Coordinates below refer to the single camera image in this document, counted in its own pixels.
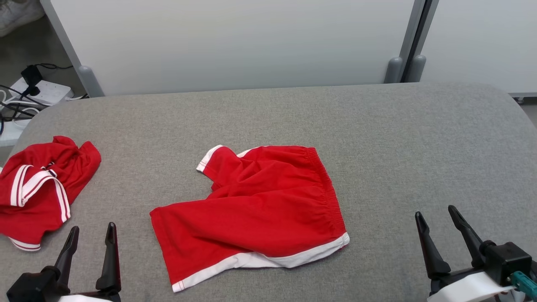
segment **gray fabric surface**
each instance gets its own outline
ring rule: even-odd
[[[109,221],[118,226],[123,301],[424,301],[429,293],[414,212],[453,270],[470,266],[447,212],[483,239],[537,256],[537,131],[506,94],[480,84],[386,84],[139,95],[73,101],[32,120],[14,152],[66,135],[103,161],[72,218],[35,253],[0,238],[6,292],[54,264],[81,228],[70,287],[100,276]],[[195,171],[211,147],[314,146],[333,180],[350,244],[295,269],[229,270],[172,293],[149,211],[203,199]]]
[[[3,167],[5,162],[8,161],[12,149],[12,146],[0,147],[0,167]]]

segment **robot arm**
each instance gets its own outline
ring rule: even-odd
[[[79,228],[74,226],[54,266],[46,266],[39,273],[26,272],[8,290],[10,302],[97,302],[109,300],[121,302],[121,278],[119,272],[118,236],[113,222],[106,231],[106,252],[101,277],[97,279],[97,291],[72,294],[69,289],[69,273],[72,256],[78,246]]]
[[[422,245],[427,276],[431,280],[428,302],[471,302],[490,297],[509,302],[537,301],[537,263],[512,242],[497,246],[482,241],[455,206],[448,207],[455,227],[461,232],[472,257],[471,268],[451,272],[429,235],[420,212],[416,225]]]

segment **cloth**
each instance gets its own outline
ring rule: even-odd
[[[315,148],[212,148],[197,170],[207,199],[158,207],[151,221],[174,292],[231,268],[292,268],[349,243]]]
[[[71,217],[70,205],[100,164],[91,142],[79,149],[55,136],[9,158],[0,174],[0,233],[19,249],[37,251],[41,238]]]

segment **white power cable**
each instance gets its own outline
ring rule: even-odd
[[[17,100],[15,99],[14,97],[8,99],[7,101],[4,102],[4,104],[20,104],[20,105],[32,105],[32,106],[35,106],[35,103],[33,102],[27,102],[25,100]]]
[[[79,96],[79,97],[74,97],[74,98],[66,98],[66,100],[78,100],[78,99],[81,99],[83,98],[85,95],[82,95],[82,96]]]
[[[24,112],[26,112],[26,111],[34,111],[35,114],[39,113],[39,110],[34,108],[34,107],[24,108],[24,109],[22,109],[22,111],[24,111]],[[21,114],[22,113],[17,112],[17,114],[15,114],[15,117],[18,118]],[[26,126],[28,125],[29,122],[30,122],[30,120],[22,120],[22,121],[16,120],[16,119],[13,120],[13,124],[19,129],[26,128]]]

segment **white stripe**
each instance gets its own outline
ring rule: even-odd
[[[17,184],[20,180],[20,174],[22,173],[23,171],[23,168],[25,167],[26,165],[22,165],[19,167],[19,170],[17,170],[17,174],[15,174],[15,178],[13,179],[13,184],[11,185],[11,205],[12,206],[17,206],[18,202],[17,202]]]
[[[205,154],[201,162],[198,164],[198,166],[196,167],[196,170],[203,172],[203,170],[205,170],[205,166],[209,163],[209,160],[211,160],[211,156],[213,156],[213,153],[220,147],[223,147],[223,146],[218,145],[218,146],[211,148],[211,150],[209,150],[207,154]]]
[[[239,253],[225,258],[219,263],[202,269],[185,279],[172,284],[173,292],[187,289],[202,281],[205,281],[219,273],[232,268],[293,268],[302,264],[325,258],[349,243],[349,235],[341,237],[324,245],[305,250],[295,255],[286,257],[267,257],[257,252]]]
[[[13,242],[13,244],[22,249],[22,250],[28,250],[28,251],[35,251],[35,250],[39,250],[38,248],[41,248],[41,244],[38,244],[38,245],[33,245],[31,243],[25,243],[25,242],[22,242],[22,241],[18,241],[18,240],[15,240],[13,238],[9,238],[9,240],[11,240],[11,242]]]
[[[65,188],[63,187],[63,184],[57,178],[54,178],[54,181],[56,182],[56,192],[57,192],[57,187],[58,186],[60,187],[61,196],[62,196],[62,199],[63,199],[63,204],[64,204],[64,206],[66,208],[66,216],[67,217],[65,217],[65,218],[62,217],[62,221],[65,222],[65,221],[67,221],[67,219],[71,218],[71,208],[69,207],[69,200],[67,199],[67,193],[65,191]]]
[[[59,181],[57,181],[57,179],[56,179],[56,181],[54,183],[56,184],[56,194],[58,195],[58,202],[60,203],[62,222],[66,222],[67,221],[67,218],[66,218],[66,203],[64,201],[63,192],[62,192],[63,185]]]
[[[20,207],[23,207],[23,185],[24,185],[24,176],[26,176],[26,171],[28,170],[29,167],[33,167],[31,165],[26,165],[26,167],[24,167],[23,169],[23,173],[22,175],[20,176],[20,183],[19,183],[19,197],[18,197],[18,200],[17,200],[17,203],[19,204]]]
[[[19,170],[17,170],[17,174],[15,174],[15,178],[13,179],[13,184],[11,185],[11,199],[10,204],[12,206],[20,206],[22,207],[22,186],[24,183],[24,176],[26,175],[26,170],[28,170],[29,167],[33,167],[29,164],[23,164],[20,166]]]
[[[38,251],[41,249],[41,247],[39,248],[23,248],[23,247],[20,247],[18,245],[16,245],[15,243],[13,243],[13,245],[18,248],[18,249],[21,249],[21,250],[24,250],[24,251]]]
[[[60,215],[61,220],[63,222],[66,222],[67,219],[71,217],[71,209],[69,207],[69,200],[67,199],[67,194],[65,191],[65,188],[63,187],[62,183],[55,178],[54,176],[50,175],[47,171],[40,171],[37,172],[22,188],[22,194],[21,196],[26,196],[28,193],[31,192],[26,198],[22,199],[22,205],[24,206],[26,202],[37,192],[39,189],[43,186],[44,183],[46,183],[49,180],[53,180],[54,184],[56,186],[56,195],[58,198],[58,203],[60,205]]]
[[[26,189],[23,187],[23,194],[22,194],[22,205],[24,206],[28,200],[30,200],[30,198],[32,198],[32,196],[34,196],[34,194],[37,193],[37,191],[39,191],[39,189],[47,182],[47,180],[49,179],[55,179],[52,175],[48,175],[46,177],[43,177],[41,180],[43,180],[42,182],[40,183],[37,183],[36,185],[37,186],[34,186],[33,188],[35,188],[35,190],[33,188],[30,188],[30,187],[27,187]]]
[[[43,178],[46,178],[46,177],[51,177],[50,173],[47,172],[47,171],[39,171],[37,172],[36,174],[34,174],[34,176],[32,176],[32,178],[30,178],[24,185],[23,185],[23,189],[22,189],[22,192],[23,192],[23,204],[26,203],[26,201],[24,200],[24,197],[30,192],[32,191],[36,185],[39,184],[39,182],[43,179]],[[30,197],[32,197],[34,194],[35,194],[36,190],[32,193],[32,195],[26,197],[26,199],[29,199]]]
[[[268,146],[259,146],[259,147],[248,149],[246,151],[242,151],[239,154],[237,154],[237,157],[239,157],[239,158],[244,157],[246,155],[246,153],[248,153],[248,152],[250,152],[250,151],[252,151],[254,149],[261,148],[261,147],[268,147]]]

